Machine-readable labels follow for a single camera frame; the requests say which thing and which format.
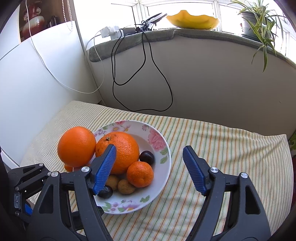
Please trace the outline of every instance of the striped tablecloth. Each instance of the striped tablecloth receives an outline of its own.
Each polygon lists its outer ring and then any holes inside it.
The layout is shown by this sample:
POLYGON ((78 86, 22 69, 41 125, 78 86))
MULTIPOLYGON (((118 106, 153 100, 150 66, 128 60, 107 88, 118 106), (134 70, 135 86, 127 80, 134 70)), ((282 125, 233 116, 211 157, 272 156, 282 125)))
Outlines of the striped tablecloth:
MULTIPOLYGON (((130 214, 103 215, 114 240, 186 239, 204 201, 195 190, 182 160, 186 145, 191 145, 209 166, 224 173, 249 174, 262 200, 272 233, 287 217, 293 192, 293 168, 286 135, 266 137, 197 120, 146 115, 72 101, 35 138, 21 166, 42 162, 50 171, 63 172, 57 144, 66 130, 84 126, 95 131, 119 120, 143 121, 158 129, 170 146, 172 168, 165 188, 152 203, 130 214)), ((225 194, 215 233, 222 231, 228 201, 229 194, 225 194)), ((72 210, 77 210, 74 193, 70 202, 72 210)))

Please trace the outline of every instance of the orange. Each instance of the orange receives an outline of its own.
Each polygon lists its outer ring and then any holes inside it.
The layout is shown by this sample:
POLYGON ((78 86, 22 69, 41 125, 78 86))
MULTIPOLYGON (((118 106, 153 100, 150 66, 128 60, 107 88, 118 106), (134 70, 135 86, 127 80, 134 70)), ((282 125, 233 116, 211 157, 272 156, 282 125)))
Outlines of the orange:
POLYGON ((66 164, 64 165, 64 168, 65 168, 65 170, 68 171, 68 172, 72 172, 72 171, 73 171, 73 167, 69 167, 69 166, 67 166, 66 164))
POLYGON ((140 150, 136 140, 125 132, 111 132, 96 144, 96 157, 103 154, 109 144, 116 146, 116 159, 110 174, 126 173, 128 167, 139 160, 140 150))
POLYGON ((126 177, 135 187, 143 188, 151 184, 154 173, 148 163, 137 161, 129 166, 126 177))
POLYGON ((94 155, 96 138, 87 128, 76 126, 67 130, 59 140, 57 154, 69 167, 81 167, 94 155))

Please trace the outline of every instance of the red vase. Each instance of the red vase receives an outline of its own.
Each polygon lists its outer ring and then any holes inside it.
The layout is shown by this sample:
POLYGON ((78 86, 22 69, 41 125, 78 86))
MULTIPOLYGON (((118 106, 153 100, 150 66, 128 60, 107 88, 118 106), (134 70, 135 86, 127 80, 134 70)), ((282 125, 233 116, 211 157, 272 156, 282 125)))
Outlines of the red vase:
MULTIPOLYGON (((28 19, 30 21, 31 35, 34 35, 44 30, 44 17, 38 14, 38 11, 37 11, 38 3, 40 2, 35 2, 28 6, 28 10, 29 10, 28 19)), ((22 35, 24 39, 27 39, 30 37, 28 21, 22 29, 22 35)))

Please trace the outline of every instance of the yellow bowl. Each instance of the yellow bowl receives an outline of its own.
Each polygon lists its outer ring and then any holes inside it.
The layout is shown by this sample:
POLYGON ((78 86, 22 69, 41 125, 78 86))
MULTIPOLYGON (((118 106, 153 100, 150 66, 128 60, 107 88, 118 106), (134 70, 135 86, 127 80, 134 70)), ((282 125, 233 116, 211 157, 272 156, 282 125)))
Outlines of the yellow bowl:
POLYGON ((186 10, 181 10, 173 16, 166 17, 170 23, 178 28, 211 30, 218 26, 219 19, 208 15, 193 16, 186 10))

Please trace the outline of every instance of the plate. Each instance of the plate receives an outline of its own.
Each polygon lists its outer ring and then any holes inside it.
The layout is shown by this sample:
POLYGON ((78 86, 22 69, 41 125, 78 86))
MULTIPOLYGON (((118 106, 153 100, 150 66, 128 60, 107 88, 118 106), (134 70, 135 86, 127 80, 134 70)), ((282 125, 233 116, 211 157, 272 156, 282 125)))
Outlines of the plate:
POLYGON ((113 131, 124 131, 135 138, 140 153, 148 150, 155 156, 152 166, 154 178, 152 183, 144 188, 137 188, 129 195, 115 191, 112 197, 103 199, 95 196, 96 204, 101 206, 105 213, 125 214, 139 210, 151 203, 164 188, 171 167, 169 146, 162 134, 154 127, 136 120, 122 120, 108 124, 94 132, 96 141, 113 131))

